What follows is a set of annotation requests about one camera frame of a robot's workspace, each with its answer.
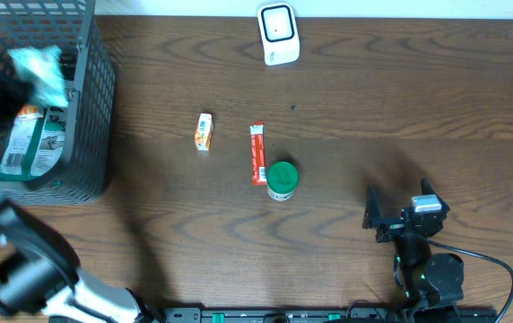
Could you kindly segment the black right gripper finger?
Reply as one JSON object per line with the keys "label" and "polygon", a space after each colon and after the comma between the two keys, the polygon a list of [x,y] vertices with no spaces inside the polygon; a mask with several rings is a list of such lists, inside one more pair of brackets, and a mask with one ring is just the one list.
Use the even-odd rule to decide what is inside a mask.
{"label": "black right gripper finger", "polygon": [[378,201],[371,185],[366,190],[366,207],[364,211],[362,228],[376,229],[381,224],[381,213],[378,208]]}
{"label": "black right gripper finger", "polygon": [[427,179],[421,180],[421,192],[423,196],[436,195],[435,190]]}

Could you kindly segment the mint green wipes packet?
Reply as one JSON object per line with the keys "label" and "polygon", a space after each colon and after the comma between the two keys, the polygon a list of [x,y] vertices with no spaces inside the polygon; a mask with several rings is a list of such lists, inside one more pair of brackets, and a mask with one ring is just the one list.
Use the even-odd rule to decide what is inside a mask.
{"label": "mint green wipes packet", "polygon": [[61,48],[55,45],[8,51],[17,78],[33,85],[30,104],[40,108],[68,107],[65,78],[60,66],[61,54]]}

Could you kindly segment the green 3M package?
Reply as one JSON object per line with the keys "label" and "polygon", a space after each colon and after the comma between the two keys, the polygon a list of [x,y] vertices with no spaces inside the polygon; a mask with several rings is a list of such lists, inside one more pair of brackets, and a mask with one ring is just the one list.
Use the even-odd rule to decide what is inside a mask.
{"label": "green 3M package", "polygon": [[63,153],[66,123],[65,109],[24,105],[0,160],[0,180],[26,181],[50,171]]}

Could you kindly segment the green lid white jar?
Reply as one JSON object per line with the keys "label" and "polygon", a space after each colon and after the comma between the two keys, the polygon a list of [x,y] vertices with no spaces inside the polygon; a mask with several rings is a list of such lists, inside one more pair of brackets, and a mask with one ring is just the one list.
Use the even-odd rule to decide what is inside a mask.
{"label": "green lid white jar", "polygon": [[276,201],[290,199],[299,184],[297,168],[287,161],[274,163],[267,172],[267,193]]}

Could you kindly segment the red stick packet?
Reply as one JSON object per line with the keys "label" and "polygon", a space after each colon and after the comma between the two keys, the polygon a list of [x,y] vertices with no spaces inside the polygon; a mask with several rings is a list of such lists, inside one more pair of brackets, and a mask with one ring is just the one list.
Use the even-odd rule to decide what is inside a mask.
{"label": "red stick packet", "polygon": [[254,186],[267,183],[265,172],[264,122],[257,121],[249,127],[251,139],[252,182]]}

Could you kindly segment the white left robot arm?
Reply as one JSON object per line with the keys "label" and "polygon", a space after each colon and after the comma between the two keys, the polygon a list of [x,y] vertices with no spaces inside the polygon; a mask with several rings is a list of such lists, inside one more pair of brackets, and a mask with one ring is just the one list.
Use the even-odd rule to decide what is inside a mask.
{"label": "white left robot arm", "polygon": [[[17,116],[32,84],[0,74],[0,128]],[[0,188],[0,315],[42,313],[52,322],[162,322],[131,291],[85,272],[71,245]]]}

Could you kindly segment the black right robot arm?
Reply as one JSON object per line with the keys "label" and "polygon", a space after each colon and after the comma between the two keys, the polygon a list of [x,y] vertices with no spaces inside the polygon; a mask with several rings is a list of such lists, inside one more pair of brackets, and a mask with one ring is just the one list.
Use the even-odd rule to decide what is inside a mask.
{"label": "black right robot arm", "polygon": [[456,303],[464,299],[463,260],[453,253],[434,254],[428,241],[443,229],[450,208],[426,179],[421,189],[397,217],[385,217],[368,187],[362,227],[376,231],[376,242],[395,245],[395,279],[406,294],[399,306],[402,321],[460,322]]}

